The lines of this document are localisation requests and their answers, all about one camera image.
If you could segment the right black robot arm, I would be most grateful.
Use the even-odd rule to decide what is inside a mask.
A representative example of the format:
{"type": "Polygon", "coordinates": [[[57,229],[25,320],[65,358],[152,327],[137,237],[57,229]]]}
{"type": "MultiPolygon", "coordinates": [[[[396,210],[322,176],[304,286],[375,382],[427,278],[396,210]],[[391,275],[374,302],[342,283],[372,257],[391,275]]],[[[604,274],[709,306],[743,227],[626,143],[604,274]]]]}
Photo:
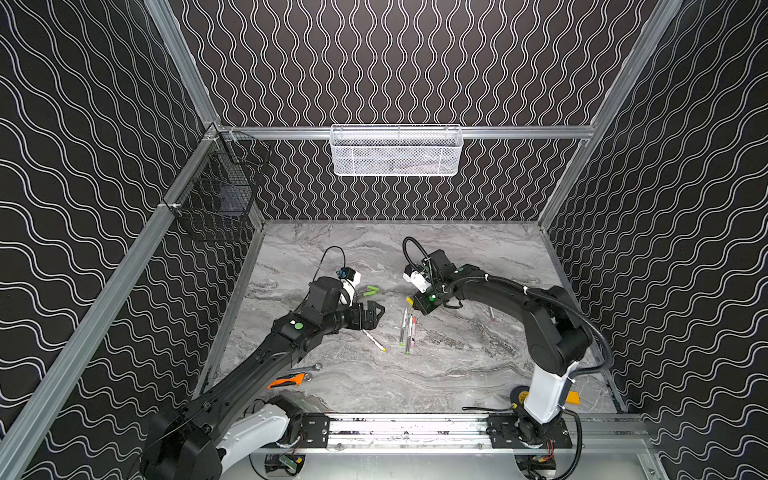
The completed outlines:
{"type": "Polygon", "coordinates": [[[514,428],[528,446],[549,441],[565,413],[575,378],[600,373],[612,365],[605,336],[568,298],[561,287],[541,289],[452,263],[441,249],[431,253],[412,236],[402,242],[403,277],[416,288],[408,298],[422,315],[461,309],[466,301],[499,310],[519,321],[534,373],[528,394],[512,401],[514,428]]]}

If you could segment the pink pen red tip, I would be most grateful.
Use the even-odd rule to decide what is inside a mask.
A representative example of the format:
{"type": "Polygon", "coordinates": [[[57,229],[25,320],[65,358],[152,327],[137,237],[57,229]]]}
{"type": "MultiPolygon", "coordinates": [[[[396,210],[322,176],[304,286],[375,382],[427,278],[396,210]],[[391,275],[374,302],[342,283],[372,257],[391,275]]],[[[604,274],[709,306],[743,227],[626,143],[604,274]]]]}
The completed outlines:
{"type": "Polygon", "coordinates": [[[409,326],[409,332],[408,332],[408,343],[407,343],[408,352],[412,351],[415,345],[415,333],[416,333],[417,324],[418,324],[418,318],[416,316],[412,316],[411,323],[409,326]]]}

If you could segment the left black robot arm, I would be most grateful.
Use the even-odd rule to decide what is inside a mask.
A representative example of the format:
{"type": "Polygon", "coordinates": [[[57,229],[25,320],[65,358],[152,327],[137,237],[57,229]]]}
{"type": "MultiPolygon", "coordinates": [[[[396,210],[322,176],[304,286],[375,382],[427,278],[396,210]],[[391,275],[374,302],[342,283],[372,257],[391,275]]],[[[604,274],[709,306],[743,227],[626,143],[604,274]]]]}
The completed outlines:
{"type": "Polygon", "coordinates": [[[298,445],[300,407],[276,398],[251,415],[245,410],[325,336],[377,328],[385,307],[355,302],[352,296],[352,288],[337,278],[312,281],[301,303],[273,322],[238,367],[186,405],[162,409],[152,418],[139,474],[145,479],[218,479],[263,446],[298,445]]]}

